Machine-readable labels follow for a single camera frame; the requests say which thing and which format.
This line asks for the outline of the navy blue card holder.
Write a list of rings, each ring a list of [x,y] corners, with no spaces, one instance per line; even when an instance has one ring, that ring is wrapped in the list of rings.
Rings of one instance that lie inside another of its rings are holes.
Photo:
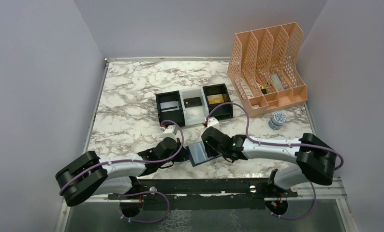
[[[208,153],[203,141],[199,141],[197,143],[186,146],[186,150],[188,152],[188,158],[192,167],[198,166],[221,156],[220,154],[215,154],[212,152]]]

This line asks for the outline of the silver credit card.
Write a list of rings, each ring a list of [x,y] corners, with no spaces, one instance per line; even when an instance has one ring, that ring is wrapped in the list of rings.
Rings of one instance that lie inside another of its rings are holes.
[[[161,102],[160,109],[162,112],[176,111],[179,110],[179,103],[178,101]]]

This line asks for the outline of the black white three-compartment tray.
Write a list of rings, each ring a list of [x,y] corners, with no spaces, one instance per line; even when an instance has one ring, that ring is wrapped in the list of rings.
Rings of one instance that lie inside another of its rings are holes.
[[[204,123],[208,114],[217,120],[234,116],[230,104],[212,112],[218,105],[231,101],[226,84],[159,93],[155,97],[159,123],[171,120],[184,127]]]

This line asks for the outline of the orange plastic file organizer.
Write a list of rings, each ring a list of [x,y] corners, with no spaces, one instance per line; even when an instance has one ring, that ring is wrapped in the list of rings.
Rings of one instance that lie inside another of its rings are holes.
[[[308,100],[308,87],[296,70],[303,36],[296,22],[235,34],[227,73],[250,117]],[[276,90],[270,79],[274,73],[284,90]],[[267,94],[262,94],[261,86]]]

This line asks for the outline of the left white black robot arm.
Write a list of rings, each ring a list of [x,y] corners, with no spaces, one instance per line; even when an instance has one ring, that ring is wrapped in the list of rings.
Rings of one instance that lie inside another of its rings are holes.
[[[100,158],[88,151],[55,175],[60,194],[68,206],[76,206],[93,195],[130,194],[139,191],[138,177],[188,160],[188,150],[179,139],[164,138],[155,147],[130,158]]]

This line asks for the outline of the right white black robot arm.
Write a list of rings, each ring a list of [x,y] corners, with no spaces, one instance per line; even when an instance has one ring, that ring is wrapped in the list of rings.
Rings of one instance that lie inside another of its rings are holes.
[[[209,127],[201,139],[208,155],[221,155],[229,162],[251,159],[289,162],[290,166],[274,170],[270,175],[270,184],[278,189],[287,190],[307,181],[322,186],[330,186],[333,182],[338,154],[311,133],[294,140],[270,140],[247,135],[229,137]]]

